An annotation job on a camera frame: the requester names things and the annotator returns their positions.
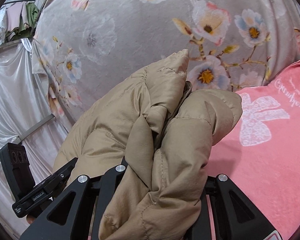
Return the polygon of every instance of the silver screw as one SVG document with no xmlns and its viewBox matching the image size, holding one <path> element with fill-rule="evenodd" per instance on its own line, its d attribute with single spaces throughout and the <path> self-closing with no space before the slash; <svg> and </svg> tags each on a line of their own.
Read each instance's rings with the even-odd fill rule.
<svg viewBox="0 0 300 240">
<path fill-rule="evenodd" d="M 79 176 L 79 178 L 78 178 L 78 181 L 80 182 L 80 183 L 84 183 L 84 182 L 86 182 L 88 180 L 88 177 L 86 176 L 86 175 L 81 175 L 81 176 Z"/>
<path fill-rule="evenodd" d="M 226 175 L 224 175 L 224 174 L 220 174 L 220 175 L 218 176 L 218 179 L 221 180 L 221 181 L 227 181 L 227 180 L 228 180 L 228 177 L 227 177 Z"/>
<path fill-rule="evenodd" d="M 115 168 L 115 170 L 118 172 L 124 171 L 125 169 L 126 169 L 126 167 L 124 165 L 118 165 Z"/>
</svg>

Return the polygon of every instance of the white satin curtain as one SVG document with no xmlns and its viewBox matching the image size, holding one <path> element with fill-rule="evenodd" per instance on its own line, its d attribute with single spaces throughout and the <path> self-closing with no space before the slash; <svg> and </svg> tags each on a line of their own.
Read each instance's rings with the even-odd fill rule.
<svg viewBox="0 0 300 240">
<path fill-rule="evenodd" d="M 41 84 L 46 77 L 32 70 L 30 51 L 31 44 L 23 40 L 10 60 L 0 62 L 0 149 L 51 114 Z M 51 174 L 66 135 L 66 129 L 52 119 L 23 141 L 36 183 Z M 28 224 L 25 218 L 16 217 L 13 203 L 0 164 L 0 222 L 11 236 L 19 238 Z"/>
</svg>

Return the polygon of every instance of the pink blanket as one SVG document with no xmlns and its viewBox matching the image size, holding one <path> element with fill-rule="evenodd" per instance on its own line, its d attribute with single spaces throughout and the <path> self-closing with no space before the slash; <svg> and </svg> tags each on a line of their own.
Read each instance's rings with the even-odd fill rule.
<svg viewBox="0 0 300 240">
<path fill-rule="evenodd" d="M 300 61 L 237 93 L 242 117 L 212 148 L 208 174 L 228 175 L 288 240 L 300 225 Z"/>
</svg>

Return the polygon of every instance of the metal rod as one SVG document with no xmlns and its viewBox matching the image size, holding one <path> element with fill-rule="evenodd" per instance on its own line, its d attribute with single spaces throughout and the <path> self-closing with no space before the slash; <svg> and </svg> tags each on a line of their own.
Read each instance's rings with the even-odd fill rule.
<svg viewBox="0 0 300 240">
<path fill-rule="evenodd" d="M 15 0 L 10 2 L 5 2 L 3 5 L 9 4 L 9 3 L 16 3 L 16 2 L 35 2 L 35 0 Z"/>
</svg>

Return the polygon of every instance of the black mechanical device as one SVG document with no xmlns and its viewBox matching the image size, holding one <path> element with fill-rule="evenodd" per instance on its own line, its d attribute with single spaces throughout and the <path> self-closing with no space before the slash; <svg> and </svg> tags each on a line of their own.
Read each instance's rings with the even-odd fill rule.
<svg viewBox="0 0 300 240">
<path fill-rule="evenodd" d="M 63 190 L 77 158 L 37 186 L 23 146 L 8 143 L 0 150 L 0 159 L 16 199 L 12 205 L 15 214 L 36 217 L 20 240 L 33 240 L 36 236 L 42 240 L 87 240 L 95 205 L 91 240 L 99 240 L 101 218 L 128 166 L 123 158 L 121 165 L 104 175 L 81 175 Z M 281 240 L 267 218 L 224 174 L 208 177 L 201 195 L 200 216 L 187 231 L 185 240 L 212 239 L 207 195 L 216 240 Z"/>
</svg>

